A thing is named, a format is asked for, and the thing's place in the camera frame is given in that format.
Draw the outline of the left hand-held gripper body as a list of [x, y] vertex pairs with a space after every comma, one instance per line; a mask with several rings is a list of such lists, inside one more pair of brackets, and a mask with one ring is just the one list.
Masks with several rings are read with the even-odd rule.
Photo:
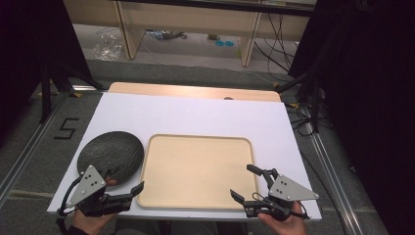
[[80, 210], [85, 216], [99, 217], [130, 210], [133, 193], [110, 195], [106, 193], [109, 186], [117, 181], [113, 171], [99, 171], [89, 165], [72, 183], [66, 194], [66, 208]]

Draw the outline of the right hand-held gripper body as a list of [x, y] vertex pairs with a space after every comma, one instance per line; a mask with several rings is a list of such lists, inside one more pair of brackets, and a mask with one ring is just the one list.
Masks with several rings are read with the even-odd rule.
[[266, 181], [268, 193], [266, 196], [253, 193], [252, 201], [245, 200], [243, 208], [247, 217], [257, 217], [259, 213], [266, 213], [278, 221], [285, 221], [292, 215], [309, 219], [306, 211], [295, 212], [293, 205], [294, 202], [317, 200], [317, 193], [280, 174], [275, 168], [263, 169], [262, 177]]

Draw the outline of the black round textured plate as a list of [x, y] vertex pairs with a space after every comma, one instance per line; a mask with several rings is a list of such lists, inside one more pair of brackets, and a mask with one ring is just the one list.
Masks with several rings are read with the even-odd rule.
[[117, 181], [116, 186], [120, 186], [137, 172], [144, 156], [144, 146], [135, 135], [111, 131], [95, 137], [82, 148], [76, 167], [78, 172], [85, 171], [89, 165], [99, 171], [119, 167], [113, 179]]

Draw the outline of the person's right hand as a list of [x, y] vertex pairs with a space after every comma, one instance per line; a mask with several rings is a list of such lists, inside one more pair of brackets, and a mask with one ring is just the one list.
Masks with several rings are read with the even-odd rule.
[[257, 218], [276, 235], [306, 235], [305, 224], [300, 217], [292, 215], [285, 221], [278, 221], [269, 214], [259, 213]]

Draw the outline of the person's left hand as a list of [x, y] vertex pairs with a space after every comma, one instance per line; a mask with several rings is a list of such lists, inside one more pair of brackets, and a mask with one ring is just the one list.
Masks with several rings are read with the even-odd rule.
[[116, 213], [94, 217], [86, 216], [82, 211], [75, 211], [71, 226], [82, 229], [89, 235], [99, 235], [106, 225], [115, 217], [117, 217]]

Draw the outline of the light wooden tray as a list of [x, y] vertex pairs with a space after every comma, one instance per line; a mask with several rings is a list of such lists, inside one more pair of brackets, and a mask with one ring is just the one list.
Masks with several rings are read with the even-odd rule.
[[247, 171], [253, 162], [246, 138], [154, 135], [137, 202], [147, 209], [239, 211], [231, 193], [248, 197], [258, 189], [256, 177]]

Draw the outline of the white table cover board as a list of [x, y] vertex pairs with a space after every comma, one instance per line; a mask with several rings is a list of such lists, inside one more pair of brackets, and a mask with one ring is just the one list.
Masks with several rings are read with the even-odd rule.
[[[104, 93], [47, 212], [56, 211], [78, 176], [75, 165], [81, 148], [93, 137], [111, 130], [130, 132], [144, 146], [155, 134], [245, 137], [253, 144], [255, 165], [276, 168], [311, 190], [282, 102]], [[145, 209], [133, 203], [130, 211], [122, 212], [120, 217], [248, 221], [241, 209]]]

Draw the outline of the black stand legs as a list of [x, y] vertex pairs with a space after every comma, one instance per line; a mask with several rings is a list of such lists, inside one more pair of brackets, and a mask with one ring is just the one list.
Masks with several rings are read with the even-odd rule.
[[300, 85], [300, 89], [297, 93], [297, 100], [301, 103], [308, 99], [311, 99], [311, 112], [309, 115], [309, 122], [311, 124], [312, 133], [318, 133], [318, 111], [320, 103], [320, 87], [317, 78], [310, 72], [305, 72], [292, 81], [281, 85], [275, 89], [279, 94], [293, 88], [296, 85]]
[[51, 88], [50, 82], [58, 88], [60, 92], [70, 92], [73, 90], [69, 81], [70, 77], [76, 77], [91, 85], [93, 88], [105, 91], [109, 87], [92, 78], [89, 68], [81, 70], [78, 67], [72, 67], [64, 62], [45, 62], [40, 67], [41, 72], [41, 98], [42, 98], [42, 116], [41, 123], [44, 123], [52, 111]]

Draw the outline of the black curtain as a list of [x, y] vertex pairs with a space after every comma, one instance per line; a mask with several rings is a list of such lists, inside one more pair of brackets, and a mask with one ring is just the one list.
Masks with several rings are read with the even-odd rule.
[[64, 0], [0, 0], [0, 145], [38, 84], [77, 77], [97, 87]]
[[290, 74], [316, 75], [351, 163], [390, 235], [415, 235], [415, 0], [316, 0]]

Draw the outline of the clear plastic bag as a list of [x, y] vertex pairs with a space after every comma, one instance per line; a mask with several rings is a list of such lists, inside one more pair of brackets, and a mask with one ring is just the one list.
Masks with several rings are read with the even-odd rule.
[[104, 33], [93, 48], [93, 57], [101, 61], [116, 61], [122, 50], [121, 42], [111, 33]]

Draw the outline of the metal floor rail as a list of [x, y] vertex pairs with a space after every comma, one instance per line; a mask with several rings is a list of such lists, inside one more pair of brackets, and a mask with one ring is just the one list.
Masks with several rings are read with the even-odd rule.
[[346, 191], [342, 186], [340, 178], [338, 177], [330, 157], [326, 151], [320, 134], [317, 128], [309, 122], [306, 125], [306, 129], [311, 137], [311, 142], [316, 151], [319, 162], [322, 165], [323, 171], [327, 177], [330, 185], [333, 199], [336, 202], [337, 208], [340, 213], [341, 222], [346, 230], [346, 235], [363, 235], [362, 227], [360, 226], [358, 217], [354, 212], [352, 205], [346, 195]]
[[56, 191], [101, 96], [83, 85], [53, 91], [52, 111], [44, 117], [40, 91], [33, 93], [0, 145], [0, 205], [19, 194]]

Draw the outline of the wooden shelf frame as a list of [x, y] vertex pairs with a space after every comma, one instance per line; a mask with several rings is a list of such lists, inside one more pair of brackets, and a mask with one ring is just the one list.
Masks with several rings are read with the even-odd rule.
[[113, 0], [64, 0], [75, 24], [117, 26], [121, 31], [126, 57], [136, 57], [147, 29], [238, 36], [242, 65], [250, 63], [254, 40], [271, 39], [276, 29], [282, 38], [299, 41], [308, 17], [288, 13], [259, 13], [199, 7], [131, 3]]

